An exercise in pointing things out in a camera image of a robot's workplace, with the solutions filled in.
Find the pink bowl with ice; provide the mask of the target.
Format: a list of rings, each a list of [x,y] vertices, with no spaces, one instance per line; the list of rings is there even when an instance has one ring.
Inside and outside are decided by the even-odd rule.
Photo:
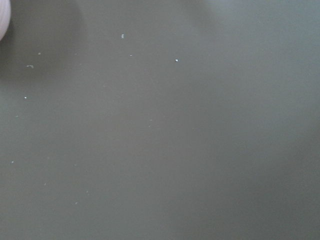
[[[2,40],[9,28],[11,20],[11,1],[0,0],[0,40]]]

